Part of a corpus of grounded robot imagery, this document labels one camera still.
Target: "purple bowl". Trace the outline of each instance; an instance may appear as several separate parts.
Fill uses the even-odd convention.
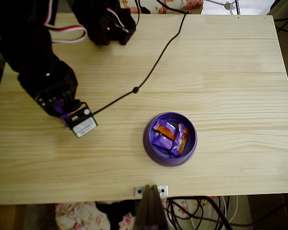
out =
[[[178,123],[183,123],[189,129],[186,145],[179,158],[170,158],[168,150],[161,149],[158,146],[151,144],[156,133],[153,126],[159,119],[167,120],[175,128],[178,128]],[[143,141],[145,150],[151,159],[159,164],[173,167],[181,165],[191,158],[196,148],[197,134],[192,122],[188,118],[178,113],[167,112],[157,115],[148,123],[144,132]]]

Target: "metal bracket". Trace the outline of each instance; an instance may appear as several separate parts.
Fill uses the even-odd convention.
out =
[[[144,192],[144,186],[134,187],[134,196],[142,197]],[[160,196],[168,196],[168,186],[167,185],[159,185],[158,191]]]

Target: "cable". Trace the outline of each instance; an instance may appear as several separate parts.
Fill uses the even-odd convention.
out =
[[[174,206],[173,206],[173,202],[171,202],[171,209],[172,209],[172,220],[174,220],[174,224],[176,226],[176,224],[178,225],[178,227],[180,228],[180,230],[182,230],[180,224],[178,223],[178,220],[176,218],[176,215],[175,215],[175,211],[174,211]]]
[[[220,198],[220,196],[218,198],[219,198],[219,209],[221,209],[221,198]]]
[[[281,29],[283,29],[287,24],[288,24],[288,21],[285,22],[285,24],[282,25]]]
[[[284,31],[284,32],[287,32],[288,33],[288,30],[285,30],[285,29],[283,29],[283,28],[279,28],[279,27],[275,27],[276,29],[278,29],[278,30],[281,30],[281,31]]]
[[[221,196],[222,200],[223,200],[223,204],[224,204],[224,216],[226,217],[227,216],[227,212],[228,212],[228,207],[229,207],[229,197],[228,197],[228,200],[227,200],[227,205],[225,203],[225,198],[223,196]],[[218,227],[217,230],[221,230],[223,229],[223,224],[220,224],[220,226]]]
[[[203,196],[195,196],[195,197],[187,197],[187,196],[179,196],[179,197],[172,197],[172,199],[198,199],[198,198],[202,198]],[[222,214],[221,217],[221,221],[215,220],[215,219],[210,219],[210,218],[202,218],[202,217],[197,217],[195,215],[192,215],[191,213],[189,213],[187,210],[185,210],[182,206],[180,206],[179,204],[173,202],[177,207],[179,207],[181,210],[183,210],[189,217],[195,218],[195,219],[202,219],[205,221],[210,221],[210,222],[214,222],[214,223],[223,223],[222,220],[222,216],[224,217],[224,215]],[[263,217],[261,217],[260,219],[258,219],[257,221],[250,223],[250,224],[235,224],[235,223],[229,223],[230,226],[234,226],[234,227],[240,227],[240,228],[244,228],[244,227],[252,227],[255,226],[257,224],[260,224],[261,222],[263,222],[267,217],[269,217],[270,215],[276,213],[277,211],[279,211],[280,209],[282,209],[283,207],[288,205],[288,201],[283,203],[282,205],[278,206],[277,208],[273,209],[272,211],[270,211],[269,213],[267,213],[266,215],[264,215]]]
[[[138,4],[138,1],[137,0],[134,0],[135,2],[135,5],[136,5],[136,8],[138,9],[138,21],[137,23],[135,24],[135,27],[138,25],[139,21],[140,21],[140,9],[139,9],[139,4]]]
[[[237,211],[238,211],[238,196],[236,196],[236,210],[235,210],[234,215],[232,215],[232,217],[230,218],[229,223],[234,219],[234,217],[237,214]]]
[[[128,33],[129,30],[126,29],[125,25],[121,22],[119,16],[114,12],[114,10],[112,10],[110,7],[108,7],[108,8],[107,8],[107,11],[110,12],[110,13],[112,13],[112,14],[116,17],[117,21],[118,21],[119,24],[121,25],[121,26],[119,26],[119,27],[120,27],[122,30],[124,30],[124,31],[126,31],[126,32]]]
[[[49,0],[48,2],[48,12],[47,12],[47,17],[44,21],[44,24],[48,24],[52,15],[52,0]]]
[[[182,20],[181,20],[181,23],[180,23],[180,27],[179,27],[179,30],[177,32],[177,34],[172,37],[169,42],[167,43],[167,45],[164,47],[163,51],[161,52],[158,60],[155,62],[153,68],[150,70],[149,74],[147,75],[147,77],[144,79],[144,81],[138,86],[138,87],[134,87],[134,89],[128,93],[126,93],[125,95],[119,97],[118,99],[112,101],[111,103],[107,104],[106,106],[102,107],[101,109],[95,111],[92,113],[92,115],[96,115],[98,113],[100,113],[101,111],[103,111],[104,109],[108,108],[109,106],[113,105],[114,103],[118,102],[119,100],[123,99],[124,97],[128,96],[129,94],[131,93],[137,93],[139,91],[139,89],[144,85],[144,83],[148,80],[148,78],[150,77],[150,75],[152,74],[152,72],[154,71],[155,67],[157,66],[159,60],[161,59],[162,55],[164,54],[165,50],[167,49],[168,45],[180,34],[180,31],[181,31],[181,28],[182,28],[182,25],[183,25],[183,22],[184,22],[184,19],[186,17],[186,14],[184,14]]]
[[[281,21],[286,21],[286,20],[288,20],[288,17],[282,18],[282,19],[274,19],[274,22],[281,22]]]
[[[171,218],[169,217],[169,213],[170,213],[170,211],[169,211],[169,205],[170,205],[170,202],[168,202],[168,208],[167,208],[168,220],[169,220],[169,222],[170,222],[170,225],[171,225],[175,230],[177,230],[176,226],[174,227],[174,223],[171,221]]]
[[[72,26],[67,26],[63,28],[53,28],[53,27],[46,26],[46,28],[54,32],[59,32],[59,33],[83,30],[83,34],[81,35],[81,37],[75,40],[51,40],[53,43],[77,43],[77,42],[81,42],[87,37],[87,30],[83,26],[80,26],[80,25],[72,25]]]
[[[168,10],[175,11],[175,12],[178,12],[178,13],[183,13],[183,14],[189,14],[189,12],[186,12],[186,11],[181,11],[181,10],[177,10],[177,9],[174,9],[174,8],[170,8],[166,4],[161,2],[160,0],[156,0],[156,1],[159,2],[159,4],[161,4],[163,7],[167,8]]]
[[[168,198],[168,200],[173,200],[173,199],[203,199],[203,200],[207,200],[212,207],[214,208],[214,210],[220,215],[221,221],[220,223],[223,223],[224,226],[226,227],[227,230],[232,230],[231,226],[229,225],[227,219],[225,218],[225,216],[223,215],[223,213],[221,212],[221,210],[218,208],[218,206],[215,204],[215,202],[208,196],[205,195],[199,195],[199,196],[193,196],[193,197],[187,197],[187,196],[178,196],[178,197],[172,197],[172,198]],[[204,217],[197,217],[195,215],[190,214],[188,211],[186,211],[181,205],[177,204],[176,202],[172,201],[177,207],[179,207],[181,210],[185,211],[185,213],[195,219],[202,219],[202,220],[212,220],[212,222],[217,222],[214,219],[209,219],[209,218],[204,218]]]
[[[225,199],[223,196],[221,196],[222,200],[223,200],[223,204],[224,204],[224,216],[226,217],[227,215],[227,208],[226,208],[226,203],[225,203]]]
[[[187,202],[187,200],[185,200],[185,201],[186,201],[186,204],[187,204],[188,211],[190,211],[189,206],[188,206],[188,202]],[[192,224],[192,226],[193,226],[193,228],[195,230],[195,225],[193,223],[193,220],[192,220],[192,218],[190,218],[190,219],[191,219],[191,224]]]
[[[235,3],[236,3],[237,15],[240,15],[239,0],[235,0]]]
[[[202,200],[200,200],[200,201],[197,200],[199,206],[201,207],[201,210],[202,210],[202,218],[203,218],[203,217],[204,217],[204,209],[203,209],[203,206],[202,206],[202,204],[201,204],[201,201],[202,201]],[[197,225],[197,227],[196,227],[195,230],[198,230],[198,229],[199,229],[201,223],[202,223],[202,219],[200,219],[200,222],[198,223],[198,225]]]

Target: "wood grain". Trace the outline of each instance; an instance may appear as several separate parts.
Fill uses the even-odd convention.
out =
[[[141,15],[126,46],[86,39],[53,50],[94,111],[142,82],[181,19]],[[76,23],[71,14],[57,21]],[[168,185],[170,196],[288,193],[288,80],[271,16],[187,15],[139,93],[97,114],[80,139],[16,76],[6,66],[0,86],[0,204],[130,199],[145,184]],[[152,161],[142,142],[147,122],[166,111],[198,132],[194,156],[174,168]]]

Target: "wrapped candy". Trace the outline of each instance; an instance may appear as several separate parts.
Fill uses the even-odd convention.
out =
[[[169,138],[170,140],[175,140],[175,135],[177,133],[177,129],[171,125],[169,122],[165,120],[158,120],[154,125],[154,130],[159,131],[161,134]]]
[[[189,130],[186,128],[186,126],[182,123],[178,124],[178,132],[174,140],[174,145],[171,150],[171,153],[175,156],[181,156],[183,149],[187,143],[187,137],[188,137]]]
[[[156,133],[156,137],[152,141],[153,145],[156,145],[162,149],[171,150],[173,141],[163,136],[160,133]]]

